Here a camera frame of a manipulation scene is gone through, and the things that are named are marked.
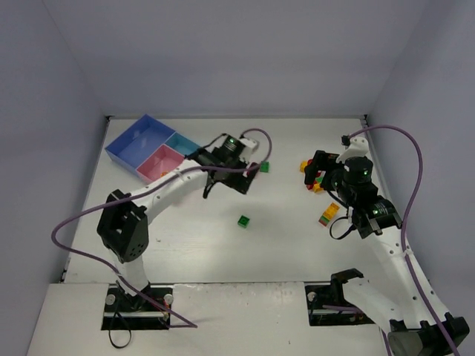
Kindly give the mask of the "green lego plate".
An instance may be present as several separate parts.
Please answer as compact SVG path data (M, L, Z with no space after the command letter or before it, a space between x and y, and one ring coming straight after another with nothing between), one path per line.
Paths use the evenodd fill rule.
M260 166L260 172L268 173L269 172L269 167L270 167L269 161L262 162L261 166Z

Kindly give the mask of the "green number two lego cube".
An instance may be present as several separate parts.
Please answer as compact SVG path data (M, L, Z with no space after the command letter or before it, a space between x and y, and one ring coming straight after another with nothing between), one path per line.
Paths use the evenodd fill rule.
M247 228L249 225L249 222L250 222L250 219L247 216L241 215L237 224L242 228Z

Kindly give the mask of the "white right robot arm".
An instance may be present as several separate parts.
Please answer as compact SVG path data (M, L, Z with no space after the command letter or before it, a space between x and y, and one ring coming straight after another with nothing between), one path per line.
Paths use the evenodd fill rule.
M317 150L304 168L305 185L323 173L322 188L347 210L348 231L366 241L398 292L396 300L385 297L351 268L331 276L336 298L381 329L392 355L457 355L470 332L468 323L437 297L408 245L399 213L379 194L372 172L365 151L352 148L340 155Z

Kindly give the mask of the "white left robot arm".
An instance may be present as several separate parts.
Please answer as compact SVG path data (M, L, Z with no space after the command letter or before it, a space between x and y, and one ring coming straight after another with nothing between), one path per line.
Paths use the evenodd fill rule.
M207 198L218 183L246 194L258 170L257 164L251 162L258 148L255 139L228 135L221 146L212 151L198 148L164 177L131 195L156 188L154 193L102 211L96 231L114 255L119 275L125 279L117 282L125 295L135 297L138 291L145 293L150 286L142 255L148 247L148 226L153 220L194 191L203 190L203 198Z

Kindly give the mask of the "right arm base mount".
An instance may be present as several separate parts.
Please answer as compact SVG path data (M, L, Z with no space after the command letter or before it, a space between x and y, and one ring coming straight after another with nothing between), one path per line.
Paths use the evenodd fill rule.
M329 283L305 284L309 325L312 327L361 326L374 322L356 307L338 298Z

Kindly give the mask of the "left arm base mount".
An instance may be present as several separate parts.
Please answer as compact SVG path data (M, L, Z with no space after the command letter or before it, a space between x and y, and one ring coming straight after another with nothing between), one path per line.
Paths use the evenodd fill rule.
M157 331L170 327L170 317L139 296L128 297L117 285L108 287L102 316L103 331Z

